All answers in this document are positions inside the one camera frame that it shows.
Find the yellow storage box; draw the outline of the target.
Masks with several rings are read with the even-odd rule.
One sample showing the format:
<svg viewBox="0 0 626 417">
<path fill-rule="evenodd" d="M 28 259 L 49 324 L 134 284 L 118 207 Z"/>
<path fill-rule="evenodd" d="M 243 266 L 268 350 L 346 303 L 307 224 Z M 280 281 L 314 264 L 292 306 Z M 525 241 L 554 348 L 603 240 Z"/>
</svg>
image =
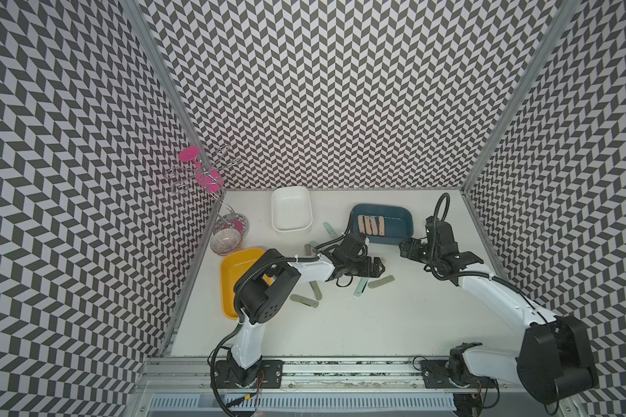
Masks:
<svg viewBox="0 0 626 417">
<path fill-rule="evenodd" d="M 224 315 L 232 320 L 238 319 L 234 309 L 234 287 L 238 280 L 265 253 L 262 248 L 247 248 L 227 255 L 220 265 L 221 304 Z"/>
</svg>

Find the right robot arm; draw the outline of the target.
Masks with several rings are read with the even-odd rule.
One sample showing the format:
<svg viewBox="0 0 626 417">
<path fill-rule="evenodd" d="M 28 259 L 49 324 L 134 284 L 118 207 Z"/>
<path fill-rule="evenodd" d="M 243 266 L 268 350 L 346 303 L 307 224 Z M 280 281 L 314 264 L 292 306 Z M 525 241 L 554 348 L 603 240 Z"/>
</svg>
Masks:
<svg viewBox="0 0 626 417">
<path fill-rule="evenodd" d="M 558 316 L 537 306 L 516 285 L 497 276 L 476 254 L 458 248 L 446 217 L 443 193 L 425 221 L 425 236 L 399 245 L 401 257 L 424 264 L 439 281 L 476 297 L 516 334 L 519 349 L 491 349 L 481 342 L 454 347 L 446 363 L 449 381 L 466 387 L 478 379 L 520 384 L 549 405 L 594 389 L 599 382 L 587 326 L 575 316 Z"/>
</svg>

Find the dark teal storage box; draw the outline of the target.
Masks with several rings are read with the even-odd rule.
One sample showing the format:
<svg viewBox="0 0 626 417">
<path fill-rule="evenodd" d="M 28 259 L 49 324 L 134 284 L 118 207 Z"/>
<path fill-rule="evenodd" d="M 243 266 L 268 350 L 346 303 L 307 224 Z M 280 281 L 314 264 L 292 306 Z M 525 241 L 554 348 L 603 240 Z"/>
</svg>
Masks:
<svg viewBox="0 0 626 417">
<path fill-rule="evenodd" d="M 385 236 L 368 236 L 360 234 L 358 230 L 358 216 L 380 216 L 385 220 Z M 412 237 L 414 233 L 412 214 L 403 207 L 360 203 L 351 210 L 351 231 L 358 235 L 365 235 L 371 243 L 398 245 L 404 239 Z"/>
</svg>

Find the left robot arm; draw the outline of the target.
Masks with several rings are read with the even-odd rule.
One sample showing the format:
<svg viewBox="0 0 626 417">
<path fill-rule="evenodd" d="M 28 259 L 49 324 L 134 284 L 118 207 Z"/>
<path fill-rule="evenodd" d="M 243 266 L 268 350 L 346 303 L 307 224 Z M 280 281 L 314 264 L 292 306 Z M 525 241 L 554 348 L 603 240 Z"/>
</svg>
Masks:
<svg viewBox="0 0 626 417">
<path fill-rule="evenodd" d="M 374 279 L 385 271 L 382 259 L 369 255 L 367 238 L 351 231 L 319 244 L 304 257 L 285 256 L 275 248 L 264 252 L 234 285 L 232 305 L 238 324 L 208 359 L 210 388 L 224 413 L 235 416 L 239 405 L 264 387 L 280 386 L 283 362 L 264 359 L 263 340 L 267 323 L 297 284 L 336 283 L 344 276 Z"/>
</svg>

